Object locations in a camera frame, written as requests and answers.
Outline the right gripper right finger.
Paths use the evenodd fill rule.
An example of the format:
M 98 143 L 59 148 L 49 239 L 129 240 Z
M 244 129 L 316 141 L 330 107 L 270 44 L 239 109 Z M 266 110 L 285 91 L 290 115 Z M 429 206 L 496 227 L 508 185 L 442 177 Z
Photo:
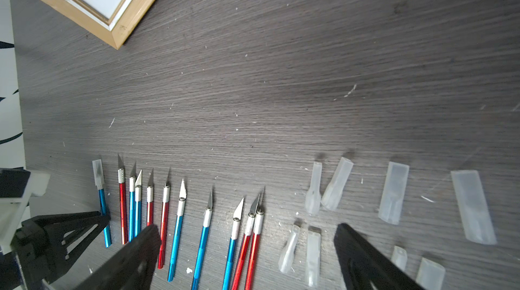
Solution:
M 334 247 L 347 289 L 421 289 L 350 225 L 341 223 Z

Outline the clear protective cap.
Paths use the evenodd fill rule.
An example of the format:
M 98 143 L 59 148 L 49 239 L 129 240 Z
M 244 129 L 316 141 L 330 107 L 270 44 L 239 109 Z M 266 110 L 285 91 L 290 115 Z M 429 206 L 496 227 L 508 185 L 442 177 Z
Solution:
M 310 289 L 317 289 L 320 280 L 321 230 L 310 228 L 307 232 L 305 281 Z
M 320 211 L 321 193 L 320 184 L 322 176 L 322 164 L 315 161 L 311 173 L 310 187 L 305 196 L 305 210 L 310 215 L 316 215 Z
M 343 190 L 353 169 L 353 162 L 341 157 L 329 185 L 322 196 L 321 203 L 326 210 L 334 211 L 339 206 Z
M 378 217 L 389 224 L 398 225 L 410 167 L 390 161 L 379 206 Z
M 283 274 L 287 274 L 292 268 L 300 230 L 301 227 L 297 224 L 292 225 L 286 245 L 280 253 L 278 269 Z
M 399 246 L 394 247 L 394 251 L 391 256 L 392 263 L 398 267 L 402 272 L 406 271 L 406 264 L 408 261 L 407 251 Z
M 417 272 L 416 283 L 426 290 L 441 290 L 445 275 L 446 269 L 441 264 L 423 257 Z
M 496 245 L 498 241 L 479 172 L 458 170 L 450 174 L 466 239 L 482 245 Z

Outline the blue carving knife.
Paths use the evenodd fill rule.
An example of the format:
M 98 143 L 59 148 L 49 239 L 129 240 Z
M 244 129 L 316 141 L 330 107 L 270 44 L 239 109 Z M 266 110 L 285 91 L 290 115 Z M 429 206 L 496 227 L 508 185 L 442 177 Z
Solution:
M 175 230 L 174 230 L 173 242 L 172 242 L 172 252 L 171 252 L 169 272 L 168 272 L 168 277 L 167 277 L 168 282 L 173 281 L 173 279 L 175 277 L 175 273 L 176 273 L 177 256 L 178 256 L 179 247 L 180 247 L 181 228 L 182 228 L 182 222 L 183 222 L 183 218 L 184 218 L 186 199 L 187 199 L 187 189 L 186 189 L 185 179 L 183 178 L 181 180 L 180 195 L 179 195 L 179 201 L 178 201 L 178 206 L 177 206 Z
M 131 170 L 129 177 L 129 240 L 134 238 L 134 214 L 135 214 L 135 182 L 136 182 L 136 163 Z

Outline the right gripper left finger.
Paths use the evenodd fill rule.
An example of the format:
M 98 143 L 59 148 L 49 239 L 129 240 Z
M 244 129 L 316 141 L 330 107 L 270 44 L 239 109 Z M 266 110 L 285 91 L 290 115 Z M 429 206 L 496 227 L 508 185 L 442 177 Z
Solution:
M 77 289 L 150 289 L 160 246 L 158 226 L 147 226 Z

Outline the red knife capped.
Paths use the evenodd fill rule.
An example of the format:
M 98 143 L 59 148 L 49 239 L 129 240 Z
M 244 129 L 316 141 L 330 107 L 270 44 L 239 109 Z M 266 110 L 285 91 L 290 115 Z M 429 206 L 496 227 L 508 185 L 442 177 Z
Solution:
M 162 211 L 161 211 L 161 227 L 160 237 L 161 246 L 158 253 L 158 269 L 162 269 L 165 265 L 165 252 L 167 242 L 167 224 L 169 219 L 169 201 L 171 194 L 171 169 L 168 171 L 166 182 L 162 192 Z

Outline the red carving knife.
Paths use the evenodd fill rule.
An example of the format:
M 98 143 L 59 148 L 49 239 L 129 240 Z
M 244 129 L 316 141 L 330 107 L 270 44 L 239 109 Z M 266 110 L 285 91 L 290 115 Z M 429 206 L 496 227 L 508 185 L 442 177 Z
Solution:
M 154 169 L 150 172 L 146 188 L 146 226 L 154 224 Z
M 265 189 L 261 191 L 259 194 L 259 200 L 257 202 L 257 210 L 255 215 L 255 223 L 253 227 L 253 242 L 251 245 L 251 252 L 249 256 L 249 263 L 247 268 L 247 274 L 246 274 L 246 281 L 245 281 L 245 290 L 252 290 L 253 288 L 253 281 L 255 277 L 255 268 L 257 265 L 257 257 L 259 252 L 259 243 L 261 238 L 261 233 L 263 230 L 263 224 L 264 224 L 264 194 Z
M 247 216 L 247 221 L 246 221 L 246 225 L 244 228 L 244 234 L 242 237 L 240 253 L 238 256 L 238 261 L 237 261 L 236 269 L 234 272 L 234 278 L 233 278 L 231 290 L 237 290 L 239 288 L 239 285 L 241 282 L 242 269 L 245 264 L 247 252 L 249 249 L 249 242 L 250 242 L 251 235 L 253 233 L 253 227 L 255 224 L 255 217 L 256 217 L 258 205 L 261 202 L 262 196 L 263 196 L 262 192 L 260 192 L 257 195 L 257 198 L 256 198 L 256 200 L 254 200 L 253 204 L 251 205 L 251 208 L 250 208 L 248 216 Z

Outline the blue knife capped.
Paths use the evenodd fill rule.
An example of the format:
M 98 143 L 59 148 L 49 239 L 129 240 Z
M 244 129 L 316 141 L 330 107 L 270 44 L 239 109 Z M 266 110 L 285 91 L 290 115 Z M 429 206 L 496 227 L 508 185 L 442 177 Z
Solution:
M 142 170 L 139 171 L 135 182 L 135 218 L 134 236 L 138 236 L 142 230 Z
M 211 190 L 210 190 L 207 207 L 204 212 L 203 227 L 202 227 L 201 235 L 200 235 L 200 242 L 199 242 L 199 248 L 198 248 L 198 253 L 197 253 L 197 257 L 196 257 L 196 264 L 195 264 L 195 269 L 194 269 L 194 274 L 193 274 L 193 279 L 192 279 L 192 285 L 190 288 L 191 290 L 197 290 L 199 288 L 200 275 L 201 275 L 202 268 L 203 268 L 204 255 L 205 255 L 205 250 L 207 247 L 207 241 L 209 238 L 209 230 L 210 230 L 210 226 L 211 226 L 212 215 L 213 215 L 213 188 L 211 188 Z
M 233 213 L 232 231 L 231 231 L 229 246 L 227 249 L 226 267 L 225 267 L 225 272 L 224 272 L 224 276 L 223 276 L 222 290 L 229 290 L 229 288 L 230 288 L 231 279 L 232 279 L 234 252 L 235 252 L 235 248 L 236 248 L 236 241 L 238 239 L 238 235 L 239 235 L 239 231 L 240 231 L 244 202 L 245 202 L 245 199 L 242 198 L 242 200 L 237 205 L 237 207 Z

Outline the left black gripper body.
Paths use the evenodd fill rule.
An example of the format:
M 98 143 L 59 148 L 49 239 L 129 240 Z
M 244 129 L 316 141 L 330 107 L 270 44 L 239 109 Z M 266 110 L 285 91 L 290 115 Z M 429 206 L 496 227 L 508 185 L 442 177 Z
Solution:
M 43 289 L 64 276 L 109 225 L 102 211 L 25 220 L 29 200 L 44 195 L 49 180 L 45 172 L 1 169 L 2 289 Z

